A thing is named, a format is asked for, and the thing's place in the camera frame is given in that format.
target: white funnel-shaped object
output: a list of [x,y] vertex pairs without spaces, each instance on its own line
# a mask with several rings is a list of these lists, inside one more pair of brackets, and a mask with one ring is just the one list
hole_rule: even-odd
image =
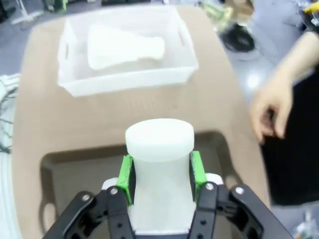
[[165,42],[158,36],[139,36],[99,24],[89,30],[88,63],[94,70],[144,58],[161,60],[164,53]]
[[195,203],[189,182],[193,127],[175,119],[152,119],[126,131],[134,158],[136,191],[130,219],[137,234],[188,232]]

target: white cylindrical object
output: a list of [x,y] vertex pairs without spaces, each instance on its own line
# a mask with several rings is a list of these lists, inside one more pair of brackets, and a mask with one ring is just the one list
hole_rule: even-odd
[[137,234],[188,231],[195,203],[189,182],[193,127],[175,119],[152,119],[126,131],[134,158],[136,190],[130,218]]

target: translucent plastic container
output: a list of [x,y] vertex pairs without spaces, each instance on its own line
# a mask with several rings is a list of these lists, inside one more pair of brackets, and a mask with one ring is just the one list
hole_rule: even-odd
[[[95,71],[89,67],[87,37],[90,26],[105,24],[165,41],[164,57],[143,59]],[[129,88],[185,83],[198,69],[188,29],[174,6],[116,7],[69,17],[58,52],[58,85],[73,96]]]

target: white plastic object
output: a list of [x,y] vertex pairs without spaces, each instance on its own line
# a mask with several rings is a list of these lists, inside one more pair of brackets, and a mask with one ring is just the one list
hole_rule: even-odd
[[[141,59],[95,71],[88,64],[88,33],[94,24],[165,42],[161,60]],[[66,19],[58,51],[58,85],[73,96],[186,83],[198,68],[193,43],[174,6],[106,8]]]
[[[11,76],[0,76],[4,83],[0,86],[0,98],[3,98],[8,90],[18,87],[20,74]],[[7,109],[1,117],[4,120],[14,119],[14,99],[8,101]],[[12,134],[13,124],[1,122],[3,132]],[[6,134],[0,135],[2,144],[7,147],[12,144],[12,138]],[[22,239],[13,195],[12,183],[12,158],[11,154],[0,153],[0,238],[2,239]]]
[[158,36],[139,36],[102,24],[89,29],[88,62],[94,70],[143,58],[161,60],[164,53],[165,42]]
[[102,190],[107,190],[109,187],[115,186],[118,178],[110,178],[106,180],[102,185]]
[[222,179],[221,176],[219,176],[218,174],[214,174],[214,173],[205,173],[206,175],[206,180],[216,183],[217,185],[223,185],[224,181]]
[[189,183],[193,127],[182,120],[152,119],[126,131],[134,158],[136,190],[130,219],[139,235],[187,233],[195,203]]

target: green gripper pad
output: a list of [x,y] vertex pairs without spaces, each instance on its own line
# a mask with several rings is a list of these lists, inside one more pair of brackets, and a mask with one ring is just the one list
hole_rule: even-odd
[[136,175],[133,157],[126,155],[123,158],[120,175],[116,186],[122,188],[126,193],[129,206],[134,203]]
[[[199,151],[189,154],[189,179],[193,194],[193,201],[197,202],[198,190],[207,179]],[[122,188],[126,193],[129,206],[134,203],[136,175],[133,157],[126,155],[123,158],[120,175],[116,186]]]
[[207,182],[207,179],[199,151],[190,153],[189,161],[189,178],[193,193],[193,201],[197,202],[199,188]]

